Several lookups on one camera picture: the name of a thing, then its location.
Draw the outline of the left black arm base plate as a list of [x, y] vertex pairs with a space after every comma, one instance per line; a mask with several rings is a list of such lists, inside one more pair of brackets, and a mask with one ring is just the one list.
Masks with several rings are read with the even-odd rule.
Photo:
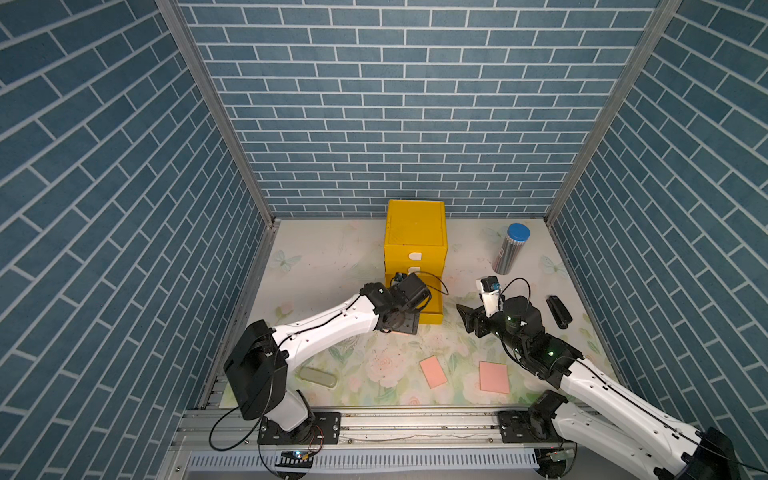
[[260, 428], [260, 445], [337, 445], [341, 427], [341, 414], [334, 411], [311, 412], [309, 417], [293, 430], [284, 430], [277, 422], [266, 418]]

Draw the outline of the pink sticky note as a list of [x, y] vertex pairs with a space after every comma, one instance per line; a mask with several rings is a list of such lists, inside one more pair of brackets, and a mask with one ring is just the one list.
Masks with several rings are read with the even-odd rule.
[[510, 382], [506, 364], [481, 361], [479, 363], [479, 389], [483, 392], [508, 395]]
[[435, 389], [447, 383], [447, 376], [435, 356], [421, 360], [419, 366], [430, 389]]

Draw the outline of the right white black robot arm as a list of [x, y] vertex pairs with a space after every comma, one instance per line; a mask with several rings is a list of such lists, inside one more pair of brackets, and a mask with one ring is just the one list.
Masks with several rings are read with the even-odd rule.
[[674, 418], [614, 381], [578, 349], [548, 333], [521, 296], [457, 311], [468, 333], [492, 335], [524, 370], [549, 384], [530, 407], [535, 436], [556, 435], [638, 479], [738, 479], [732, 441]]

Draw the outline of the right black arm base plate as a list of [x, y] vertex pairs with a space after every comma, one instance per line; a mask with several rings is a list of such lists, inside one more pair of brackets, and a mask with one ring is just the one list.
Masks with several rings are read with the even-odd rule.
[[565, 444], [554, 427], [555, 413], [503, 410], [497, 415], [501, 440], [504, 444]]

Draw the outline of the yellow three-drawer cabinet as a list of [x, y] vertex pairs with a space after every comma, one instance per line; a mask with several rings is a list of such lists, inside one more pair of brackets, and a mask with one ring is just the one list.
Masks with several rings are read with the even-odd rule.
[[432, 294], [421, 325], [440, 325], [448, 289], [441, 282], [448, 254], [445, 205], [440, 201], [390, 200], [383, 244], [385, 279], [417, 272]]

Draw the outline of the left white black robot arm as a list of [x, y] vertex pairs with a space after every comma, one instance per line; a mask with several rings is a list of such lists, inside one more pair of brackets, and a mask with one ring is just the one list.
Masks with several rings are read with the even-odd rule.
[[432, 292], [409, 274], [389, 287], [365, 284], [330, 309], [293, 323], [249, 324], [224, 362], [223, 370], [245, 420], [263, 417], [293, 432], [311, 417], [308, 403], [287, 388], [288, 375], [318, 353], [372, 332], [418, 331], [419, 315]]

